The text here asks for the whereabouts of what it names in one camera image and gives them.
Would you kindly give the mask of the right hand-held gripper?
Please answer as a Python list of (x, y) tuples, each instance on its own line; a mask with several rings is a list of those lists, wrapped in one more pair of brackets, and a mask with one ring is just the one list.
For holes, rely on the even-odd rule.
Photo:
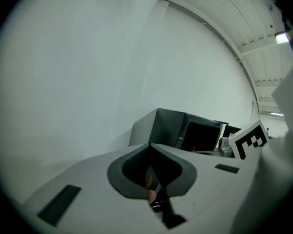
[(263, 147), (269, 136), (259, 119), (228, 137), (221, 137), (218, 142), (218, 154), (224, 157), (245, 159), (255, 148)]

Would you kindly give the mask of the ceiling lamp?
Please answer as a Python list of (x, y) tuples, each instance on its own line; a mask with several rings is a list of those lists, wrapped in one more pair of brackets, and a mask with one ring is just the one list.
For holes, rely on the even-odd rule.
[(285, 31), (278, 32), (275, 35), (275, 40), (277, 44), (283, 44), (289, 42), (289, 38), (287, 36), (287, 33)]

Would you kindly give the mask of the black cabinet fridge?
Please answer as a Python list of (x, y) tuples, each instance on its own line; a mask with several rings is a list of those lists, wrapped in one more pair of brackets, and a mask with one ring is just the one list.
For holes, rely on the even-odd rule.
[(219, 141), (223, 123), (189, 113), (157, 108), (131, 129), (129, 146), (154, 143), (195, 152), (213, 151)]

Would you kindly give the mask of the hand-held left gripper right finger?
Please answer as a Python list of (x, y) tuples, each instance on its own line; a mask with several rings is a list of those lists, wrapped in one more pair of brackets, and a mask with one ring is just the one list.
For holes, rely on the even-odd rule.
[(190, 162), (197, 177), (185, 195), (170, 199), (173, 210), (186, 221), (172, 229), (155, 229), (150, 234), (230, 234), (252, 184), (260, 148), (250, 150), (245, 159), (235, 159), (190, 153), (162, 144), (152, 147)]

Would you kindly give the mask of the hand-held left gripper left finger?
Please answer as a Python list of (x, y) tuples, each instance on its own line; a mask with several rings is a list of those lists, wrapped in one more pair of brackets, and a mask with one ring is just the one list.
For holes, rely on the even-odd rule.
[(37, 189), (25, 207), (38, 214), (66, 186), (81, 190), (57, 224), (61, 231), (165, 231), (145, 199), (129, 199), (109, 183), (110, 164), (136, 145), (82, 160)]

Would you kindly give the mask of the person's left hand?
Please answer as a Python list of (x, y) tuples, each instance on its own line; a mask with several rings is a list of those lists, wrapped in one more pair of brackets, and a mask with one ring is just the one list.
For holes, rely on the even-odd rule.
[(152, 175), (147, 173), (146, 176), (145, 176), (145, 189), (147, 190), (148, 192), (148, 203), (149, 205), (151, 203), (154, 202), (154, 200), (156, 199), (157, 197), (157, 194), (158, 194), (158, 186), (159, 186), (159, 181), (157, 178), (153, 179)]

